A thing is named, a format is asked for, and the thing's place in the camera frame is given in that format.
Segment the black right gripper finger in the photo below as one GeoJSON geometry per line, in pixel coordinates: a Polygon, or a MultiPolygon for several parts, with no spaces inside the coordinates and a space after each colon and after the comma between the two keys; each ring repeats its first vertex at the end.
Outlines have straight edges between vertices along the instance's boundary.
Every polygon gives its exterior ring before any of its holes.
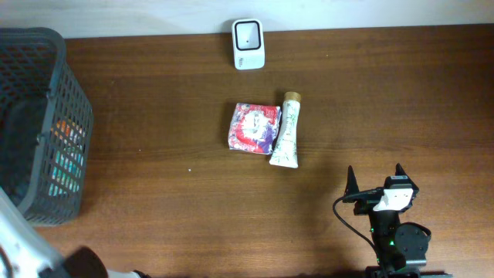
{"type": "Polygon", "coordinates": [[[359,193],[359,187],[357,184],[357,179],[354,174],[353,167],[350,165],[347,169],[347,185],[344,191],[344,196],[355,195],[359,193]]]}
{"type": "Polygon", "coordinates": [[[414,183],[408,177],[404,169],[400,164],[396,165],[395,175],[394,175],[394,188],[414,188],[414,183]]]}

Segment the white tube with cork cap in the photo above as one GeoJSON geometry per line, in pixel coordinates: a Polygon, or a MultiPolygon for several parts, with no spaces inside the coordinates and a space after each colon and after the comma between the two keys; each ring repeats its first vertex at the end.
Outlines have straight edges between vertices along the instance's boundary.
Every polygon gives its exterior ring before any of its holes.
{"type": "Polygon", "coordinates": [[[297,92],[286,92],[284,95],[281,128],[275,149],[269,160],[271,165],[298,168],[297,155],[297,124],[301,107],[301,95],[297,92]]]}

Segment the red purple floral tissue pack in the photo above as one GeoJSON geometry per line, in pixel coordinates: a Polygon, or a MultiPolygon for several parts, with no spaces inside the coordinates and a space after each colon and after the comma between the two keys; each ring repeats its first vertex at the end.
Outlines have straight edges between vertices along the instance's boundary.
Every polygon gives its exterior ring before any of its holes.
{"type": "Polygon", "coordinates": [[[228,131],[229,149],[271,154],[281,114],[279,106],[237,103],[228,131]]]}

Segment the mint toilet tissue wipes pack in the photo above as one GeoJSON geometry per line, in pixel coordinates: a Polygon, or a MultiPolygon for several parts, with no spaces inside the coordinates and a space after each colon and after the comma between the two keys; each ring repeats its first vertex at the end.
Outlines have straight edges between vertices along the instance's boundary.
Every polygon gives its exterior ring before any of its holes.
{"type": "Polygon", "coordinates": [[[76,152],[64,155],[57,151],[49,171],[49,196],[67,197],[82,191],[83,156],[76,152]]]}

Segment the orange tissue pack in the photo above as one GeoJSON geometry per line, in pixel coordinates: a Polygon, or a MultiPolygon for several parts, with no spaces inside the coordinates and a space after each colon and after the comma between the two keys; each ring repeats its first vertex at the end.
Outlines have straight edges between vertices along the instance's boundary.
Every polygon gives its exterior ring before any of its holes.
{"type": "Polygon", "coordinates": [[[58,120],[51,129],[56,139],[61,140],[63,149],[67,152],[85,151],[86,131],[71,120],[58,120]]]}

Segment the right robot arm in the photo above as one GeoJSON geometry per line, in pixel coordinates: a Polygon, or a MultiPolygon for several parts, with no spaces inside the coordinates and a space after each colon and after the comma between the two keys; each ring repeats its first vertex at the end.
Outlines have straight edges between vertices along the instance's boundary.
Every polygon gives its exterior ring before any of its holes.
{"type": "Polygon", "coordinates": [[[361,191],[352,167],[347,170],[347,185],[342,197],[333,203],[334,215],[352,232],[364,239],[374,251],[376,266],[368,266],[366,277],[450,277],[445,272],[422,272],[431,241],[430,229],[415,222],[402,222],[400,214],[413,205],[419,187],[400,164],[384,185],[361,191]],[[355,215],[366,215],[371,237],[367,238],[348,224],[337,212],[338,203],[354,205],[355,215]]]}

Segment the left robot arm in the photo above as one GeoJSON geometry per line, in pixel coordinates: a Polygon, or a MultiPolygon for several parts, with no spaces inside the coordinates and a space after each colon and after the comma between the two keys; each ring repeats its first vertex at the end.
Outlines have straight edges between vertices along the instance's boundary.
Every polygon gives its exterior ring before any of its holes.
{"type": "Polygon", "coordinates": [[[83,246],[65,257],[24,219],[10,198],[1,192],[1,278],[144,278],[146,273],[107,269],[99,256],[83,246]]]}

